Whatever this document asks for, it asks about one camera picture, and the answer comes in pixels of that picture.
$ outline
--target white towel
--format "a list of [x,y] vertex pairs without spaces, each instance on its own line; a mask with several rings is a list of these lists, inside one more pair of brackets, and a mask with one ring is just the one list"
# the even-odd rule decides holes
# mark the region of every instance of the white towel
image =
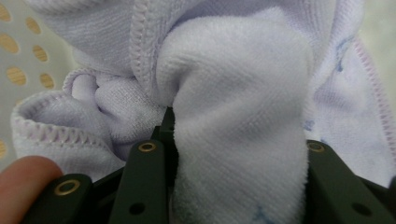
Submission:
[[15,109],[19,155],[96,179],[170,105],[182,223],[298,222],[306,137],[377,183],[396,173],[393,120],[356,44],[362,0],[26,1],[90,69]]

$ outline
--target stitched hem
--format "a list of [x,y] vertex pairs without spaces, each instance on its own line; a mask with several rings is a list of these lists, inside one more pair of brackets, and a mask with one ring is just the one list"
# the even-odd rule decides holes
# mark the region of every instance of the stitched hem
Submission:
[[358,52],[358,56],[361,59],[364,69],[367,71],[367,77],[372,84],[372,90],[375,94],[382,130],[387,138],[388,146],[393,156],[394,164],[396,165],[396,122],[394,120],[387,95],[372,59],[367,54],[366,49],[359,39],[354,41],[354,47]]
[[91,68],[80,68],[78,70],[69,73],[67,77],[64,79],[64,85],[62,86],[63,91],[65,91],[68,94],[72,94],[73,83],[78,76],[89,75],[95,77],[95,73],[97,73],[97,71]]
[[32,97],[40,99],[31,100],[32,97],[18,105],[12,112],[12,127],[15,134],[20,138],[37,141],[40,143],[51,143],[56,145],[92,145],[108,147],[107,144],[97,136],[77,128],[57,126],[35,122],[30,118],[41,108],[52,102],[62,101],[68,94],[61,91],[42,92]]

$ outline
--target human hand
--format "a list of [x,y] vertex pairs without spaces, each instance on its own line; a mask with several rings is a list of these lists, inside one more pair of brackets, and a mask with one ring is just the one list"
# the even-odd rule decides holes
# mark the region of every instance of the human hand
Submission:
[[55,162],[38,156],[14,161],[0,174],[0,220],[20,223],[40,192],[62,175]]

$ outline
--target terry cloth fabric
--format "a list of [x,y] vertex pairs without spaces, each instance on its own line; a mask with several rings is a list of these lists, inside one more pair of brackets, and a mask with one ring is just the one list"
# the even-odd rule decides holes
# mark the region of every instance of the terry cloth fabric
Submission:
[[298,222],[306,137],[377,183],[396,173],[394,124],[356,37],[362,0],[26,1],[90,69],[16,107],[20,156],[96,179],[172,106],[182,223]]

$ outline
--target rivet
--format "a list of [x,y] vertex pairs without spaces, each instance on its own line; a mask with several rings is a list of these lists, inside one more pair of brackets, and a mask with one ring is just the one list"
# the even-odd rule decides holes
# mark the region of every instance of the rivet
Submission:
[[311,150],[311,151],[314,151],[314,152],[324,152],[324,147],[323,147],[323,145],[321,145],[321,144],[318,144],[318,143],[308,143],[307,145],[308,145],[309,150]]
[[79,188],[79,186],[80,183],[76,179],[66,180],[55,188],[54,193],[58,196],[64,196],[73,193]]
[[155,148],[157,148],[157,146],[153,143],[143,143],[139,146],[139,150],[142,152],[150,152],[152,150],[154,150]]

